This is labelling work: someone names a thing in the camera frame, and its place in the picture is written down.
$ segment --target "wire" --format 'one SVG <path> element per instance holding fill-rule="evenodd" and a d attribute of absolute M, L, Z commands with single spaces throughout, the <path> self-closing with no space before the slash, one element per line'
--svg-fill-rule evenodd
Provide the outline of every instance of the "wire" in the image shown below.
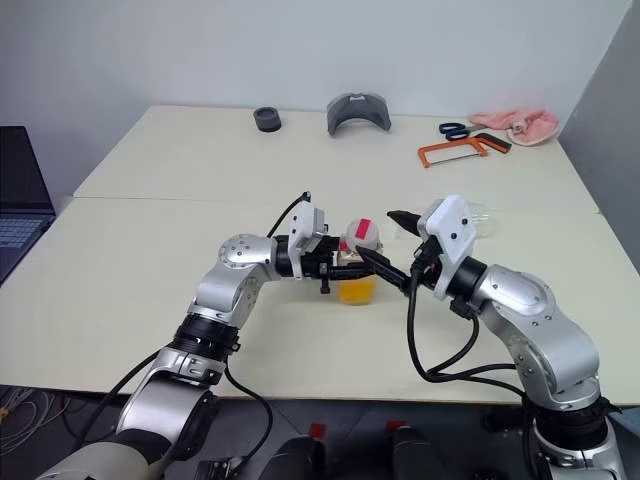
<path fill-rule="evenodd" d="M 40 392 L 44 396 L 45 400 L 45 408 L 43 409 L 42 414 L 38 417 L 38 405 L 34 401 L 21 401 L 15 408 L 18 408 L 21 405 L 27 405 L 33 408 L 33 415 L 26 423 L 24 427 L 18 432 L 12 433 L 10 435 L 5 435 L 0 437 L 0 456 L 5 456 L 16 450 L 18 447 L 26 443 L 38 430 L 40 430 L 45 425 L 53 422 L 56 418 L 64 413 L 64 411 L 69 407 L 70 401 L 67 401 L 64 404 L 61 404 L 60 410 L 56 412 L 53 416 L 47 418 L 51 408 L 53 407 L 53 403 L 55 397 L 53 395 L 49 395 L 46 392 Z M 12 392 L 11 399 L 16 401 L 17 399 L 23 398 L 26 394 L 25 391 L 14 391 Z"/>
<path fill-rule="evenodd" d="M 418 356 L 418 350 L 416 348 L 415 341 L 415 313 L 416 313 L 416 301 L 417 301 L 417 292 L 418 287 L 420 285 L 420 271 L 417 269 L 412 269 L 411 271 L 411 279 L 409 284 L 409 307 L 407 309 L 407 342 L 409 344 L 409 354 L 411 355 L 411 361 L 413 362 L 413 366 L 415 367 L 418 374 L 427 382 L 430 383 L 444 383 L 451 382 L 454 380 L 463 380 L 466 382 L 474 382 L 474 383 L 483 383 L 486 385 L 492 385 L 494 387 L 504 388 L 509 390 L 520 397 L 524 397 L 524 392 L 513 385 L 510 385 L 506 382 L 501 382 L 499 380 L 493 380 L 490 378 L 482 378 L 475 377 L 478 373 L 490 372 L 494 370 L 514 370 L 515 365 L 510 363 L 497 363 L 491 365 L 483 365 L 481 367 L 472 368 L 469 370 L 464 370 L 462 372 L 457 373 L 443 373 L 441 370 L 452 366 L 457 363 L 460 359 L 462 359 L 468 352 L 471 350 L 473 345 L 475 344 L 478 333 L 480 330 L 480 324 L 476 317 L 472 318 L 473 321 L 473 332 L 471 337 L 467 341 L 467 343 L 451 358 L 445 360 L 444 362 L 436 365 L 435 367 L 425 370 L 420 363 L 420 357 Z"/>
<path fill-rule="evenodd" d="M 62 404 L 63 402 L 64 402 L 64 397 L 60 397 L 60 403 Z M 82 403 L 82 405 L 80 405 L 79 407 L 77 407 L 77 408 L 75 408 L 73 410 L 67 408 L 66 411 L 62 412 L 62 424 L 64 425 L 64 428 L 69 433 L 69 435 L 71 435 L 76 440 L 78 438 L 80 438 L 80 437 L 78 436 L 78 433 L 71 426 L 71 423 L 69 423 L 68 414 L 78 413 L 80 410 L 84 409 L 86 406 L 87 406 L 87 402 L 85 401 L 85 402 Z M 105 440 L 105 439 L 109 438 L 111 435 L 113 435 L 113 429 L 109 429 L 109 431 L 107 433 L 105 433 L 104 435 L 101 435 L 99 437 L 92 438 L 92 439 L 86 439 L 84 441 L 84 443 L 101 442 L 102 440 Z"/>
<path fill-rule="evenodd" d="M 98 405 L 96 406 L 95 410 L 91 413 L 91 416 L 87 419 L 87 421 L 83 425 L 82 429 L 78 433 L 76 441 L 73 443 L 73 447 L 71 448 L 71 453 L 75 452 L 80 447 L 82 447 L 82 444 L 86 441 L 86 438 L 87 438 L 87 435 L 89 433 L 89 430 L 91 430 L 91 427 L 93 427 L 93 425 L 96 423 L 96 420 L 98 419 L 98 417 L 100 416 L 102 411 L 105 408 L 107 408 L 107 405 L 109 405 L 113 401 L 115 396 L 118 394 L 118 392 L 120 390 L 122 390 L 122 387 L 124 387 L 127 383 L 129 383 L 129 381 L 133 377 L 135 377 L 144 367 L 146 367 L 149 363 L 151 363 L 158 356 L 159 352 L 160 352 L 160 350 L 156 350 L 151 355 L 149 355 L 147 358 L 142 360 L 138 365 L 133 367 L 133 369 L 129 373 L 127 373 L 122 378 L 122 380 L 120 380 L 109 391 L 109 393 L 107 393 L 104 396 L 104 398 L 100 401 L 100 403 L 98 403 Z"/>
<path fill-rule="evenodd" d="M 531 402 L 527 397 L 522 399 L 522 411 L 523 411 L 523 426 L 522 426 L 522 456 L 524 457 L 524 465 L 527 468 L 527 473 L 532 480 L 538 480 L 540 475 L 535 467 L 534 462 L 531 460 L 531 454 L 533 451 L 533 445 L 531 443 L 531 425 L 533 424 L 533 414 L 531 412 Z"/>
<path fill-rule="evenodd" d="M 267 237 L 268 238 L 273 237 L 273 234 L 276 233 L 276 230 L 278 229 L 282 221 L 285 219 L 287 215 L 289 215 L 289 212 L 293 210 L 296 205 L 298 205 L 300 202 L 305 200 L 309 201 L 310 198 L 311 198 L 311 194 L 309 192 L 303 192 L 302 195 L 300 195 L 293 202 L 291 202 L 291 204 L 287 208 L 285 208 L 284 212 L 282 212 L 282 214 L 278 217 L 278 220 L 276 220 L 276 223 L 273 224 L 273 227 L 271 227 L 271 230 L 269 230 L 269 233 L 267 233 Z"/>
<path fill-rule="evenodd" d="M 267 414 L 267 427 L 265 428 L 265 431 L 262 434 L 262 437 L 260 438 L 260 440 L 258 440 L 258 443 L 256 443 L 256 445 L 251 449 L 251 451 L 247 453 L 244 457 L 242 457 L 242 460 L 240 461 L 238 466 L 234 468 L 234 472 L 237 472 L 242 466 L 244 466 L 244 464 L 246 464 L 249 460 L 251 460 L 251 457 L 253 457 L 256 454 L 256 452 L 260 450 L 262 445 L 264 445 L 264 442 L 267 441 L 267 438 L 271 433 L 271 429 L 273 428 L 273 410 L 271 410 L 271 406 L 267 403 L 267 401 L 264 398 L 262 398 L 256 392 L 249 390 L 244 385 L 241 385 L 240 383 L 238 383 L 238 381 L 235 378 L 233 378 L 233 375 L 231 375 L 231 372 L 229 371 L 229 364 L 227 364 L 227 368 L 224 371 L 224 375 L 225 377 L 227 377 L 227 380 L 229 380 L 229 383 L 231 385 L 236 387 L 241 392 L 246 393 L 251 398 L 260 402 L 260 404 L 264 407 L 264 410 Z"/>

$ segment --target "pink towel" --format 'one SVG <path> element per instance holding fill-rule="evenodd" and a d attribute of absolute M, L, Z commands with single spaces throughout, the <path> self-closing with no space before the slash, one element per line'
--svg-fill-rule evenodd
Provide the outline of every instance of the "pink towel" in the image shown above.
<path fill-rule="evenodd" d="M 536 145 L 553 137 L 560 124 L 553 113 L 533 108 L 476 113 L 469 120 L 495 130 L 507 130 L 507 135 L 513 142 L 525 146 Z"/>

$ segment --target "gray plastic part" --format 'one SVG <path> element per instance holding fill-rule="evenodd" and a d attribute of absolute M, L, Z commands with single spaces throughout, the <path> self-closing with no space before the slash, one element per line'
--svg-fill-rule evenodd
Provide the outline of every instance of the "gray plastic part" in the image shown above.
<path fill-rule="evenodd" d="M 383 130 L 391 128 L 387 102 L 375 93 L 345 93 L 327 105 L 327 127 L 333 136 L 338 126 L 352 118 L 369 120 Z"/>

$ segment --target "white table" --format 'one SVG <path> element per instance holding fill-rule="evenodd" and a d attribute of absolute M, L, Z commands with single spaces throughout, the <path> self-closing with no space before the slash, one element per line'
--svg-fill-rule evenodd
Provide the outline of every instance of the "white table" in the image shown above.
<path fill-rule="evenodd" d="M 265 232 L 279 210 L 246 200 L 75 199 L 0 289 L 0 383 L 108 390 L 171 339 L 219 245 L 235 233 Z M 356 210 L 328 209 L 332 230 Z M 371 213 L 385 253 L 406 268 L 416 239 L 384 210 Z M 474 256 L 544 278 L 593 337 L 604 393 L 616 403 L 640 402 L 640 383 L 622 373 L 637 363 L 640 280 L 604 219 L 490 214 L 494 231 L 477 242 Z M 496 388 L 423 382 L 409 360 L 405 311 L 406 299 L 382 283 L 375 302 L 363 307 L 320 295 L 318 282 L 267 284 L 230 363 L 238 379 L 270 397 L 515 401 Z M 417 318 L 425 365 L 452 354 L 470 332 L 426 290 Z M 483 328 L 460 367 L 508 360 Z M 513 372 L 492 377 L 517 382 Z M 215 391 L 237 394 L 224 382 Z"/>
<path fill-rule="evenodd" d="M 396 116 L 390 132 L 344 124 L 332 138 L 324 113 L 280 114 L 282 129 L 263 133 L 248 109 L 152 107 L 75 196 L 244 199 L 282 208 L 311 190 L 327 210 L 351 205 L 363 215 L 425 208 L 462 192 L 497 210 L 597 212 L 557 141 L 424 169 L 417 149 L 445 141 L 438 124 L 451 119 Z"/>

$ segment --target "laptop keyboard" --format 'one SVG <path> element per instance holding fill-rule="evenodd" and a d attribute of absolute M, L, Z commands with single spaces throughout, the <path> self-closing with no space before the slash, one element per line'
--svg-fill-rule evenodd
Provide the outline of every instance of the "laptop keyboard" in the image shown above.
<path fill-rule="evenodd" d="M 41 223 L 42 220 L 0 218 L 0 247 L 22 247 Z"/>

